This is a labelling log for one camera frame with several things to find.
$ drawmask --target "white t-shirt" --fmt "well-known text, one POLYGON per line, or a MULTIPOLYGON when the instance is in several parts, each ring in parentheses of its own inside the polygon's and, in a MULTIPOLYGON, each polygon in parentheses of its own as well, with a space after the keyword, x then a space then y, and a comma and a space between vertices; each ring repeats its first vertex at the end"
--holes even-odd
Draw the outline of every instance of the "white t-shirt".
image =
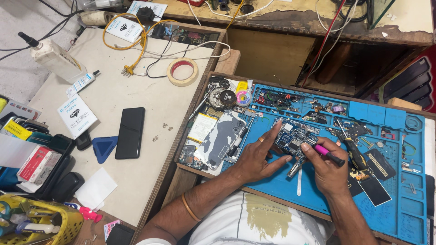
MULTIPOLYGON (((332 222, 244 191, 236 191, 203 218, 189 245, 325 245, 332 222)), ((150 238, 137 245, 170 245, 150 238)))

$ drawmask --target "yellow basket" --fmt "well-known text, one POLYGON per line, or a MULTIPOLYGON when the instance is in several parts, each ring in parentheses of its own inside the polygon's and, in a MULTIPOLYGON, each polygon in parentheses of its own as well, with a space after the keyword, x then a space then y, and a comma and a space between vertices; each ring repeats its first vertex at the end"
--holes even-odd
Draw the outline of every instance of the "yellow basket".
MULTIPOLYGON (((28 242, 35 242, 45 238, 52 237, 54 239, 52 245, 64 245, 73 240, 83 224, 82 214, 76 209, 69 209, 68 206, 55 202, 33 201, 20 196, 6 194, 0 196, 0 201, 7 202, 11 208, 19 207, 22 200, 28 200, 30 205, 40 208, 46 208, 51 211, 59 212, 62 216, 62 225, 59 232, 55 235, 52 233, 32 233, 30 236, 22 234, 9 234, 0 238, 0 245, 20 245, 28 242)), ((40 224, 51 224, 49 217, 41 218, 40 224)))

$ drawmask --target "yellow power cable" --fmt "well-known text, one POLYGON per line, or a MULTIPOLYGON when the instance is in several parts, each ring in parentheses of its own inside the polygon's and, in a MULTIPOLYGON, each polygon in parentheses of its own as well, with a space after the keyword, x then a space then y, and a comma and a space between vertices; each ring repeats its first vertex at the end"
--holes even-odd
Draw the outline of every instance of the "yellow power cable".
POLYGON ((167 21, 173 21, 173 22, 177 22, 177 21, 175 21, 175 20, 161 20, 161 21, 156 22, 153 26, 151 26, 150 29, 149 29, 148 31, 145 31, 144 26, 141 24, 141 21, 138 19, 138 17, 137 17, 136 15, 134 15, 134 14, 130 14, 130 13, 119 14, 119 15, 115 16, 113 19, 111 19, 111 20, 109 21, 109 23, 106 25, 106 27, 105 27, 105 29, 104 29, 104 31, 103 31, 103 43, 104 43, 106 46, 108 46, 109 48, 112 48, 112 49, 115 49, 115 50, 126 50, 126 49, 129 49, 129 48, 135 46, 138 42, 141 41, 141 38, 139 38, 139 39, 138 39, 136 42, 134 42, 132 45, 130 45, 130 46, 128 46, 128 47, 125 47, 125 48, 117 48, 117 47, 113 47, 113 46, 108 45, 108 44, 105 42, 105 33, 106 33, 106 29, 109 27, 109 25, 112 23, 112 21, 114 21, 116 18, 118 18, 118 17, 120 17, 120 16, 123 16, 123 15, 131 15, 131 16, 135 17, 136 20, 138 21, 139 25, 142 27, 142 30, 143 30, 144 33, 145 33, 145 35, 144 35, 144 45, 143 45, 143 47, 142 47, 142 51, 141 51, 141 54, 139 55, 138 59, 136 60, 136 62, 135 62, 133 65, 131 65, 131 66, 125 65, 125 66, 124 66, 124 70, 123 70, 123 72, 128 72, 128 73, 130 73, 130 75, 133 75, 133 69, 134 69, 135 66, 138 64, 139 60, 140 60, 141 57, 142 57, 142 54, 144 53, 144 50, 145 50, 145 43, 146 43, 146 41, 147 41, 147 34, 148 34, 148 33, 149 33, 149 32, 150 32, 150 31, 151 31, 151 30, 152 30, 156 25, 158 25, 159 23, 167 22, 167 21))
POLYGON ((242 0, 241 3, 239 4, 238 10, 236 11, 235 15, 233 16, 233 18, 232 18, 232 20, 230 21, 230 23, 228 24, 228 26, 225 28, 226 30, 227 30, 227 29, 230 27, 230 25, 232 24, 233 20, 235 19, 236 15, 237 15, 238 12, 239 12, 239 9, 241 8, 243 2, 244 2, 244 0, 242 0))

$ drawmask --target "phone screen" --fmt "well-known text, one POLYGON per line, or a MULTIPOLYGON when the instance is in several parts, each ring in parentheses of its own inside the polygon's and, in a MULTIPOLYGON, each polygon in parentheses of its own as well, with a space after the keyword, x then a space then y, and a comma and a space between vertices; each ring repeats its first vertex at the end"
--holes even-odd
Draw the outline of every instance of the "phone screen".
POLYGON ((127 108, 121 115, 115 159, 138 158, 141 150, 145 108, 127 108))

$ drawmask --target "magenta screwdriver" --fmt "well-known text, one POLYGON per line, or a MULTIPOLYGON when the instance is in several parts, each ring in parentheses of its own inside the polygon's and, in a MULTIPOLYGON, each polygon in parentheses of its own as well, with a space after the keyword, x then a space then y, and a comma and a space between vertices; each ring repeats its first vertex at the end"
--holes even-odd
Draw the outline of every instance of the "magenta screwdriver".
POLYGON ((322 154, 324 156, 327 156, 330 160, 334 161, 339 167, 342 167, 345 164, 345 160, 342 160, 341 158, 334 156, 326 148, 324 148, 320 145, 315 145, 313 148, 315 149, 315 151, 319 152, 320 154, 322 154))

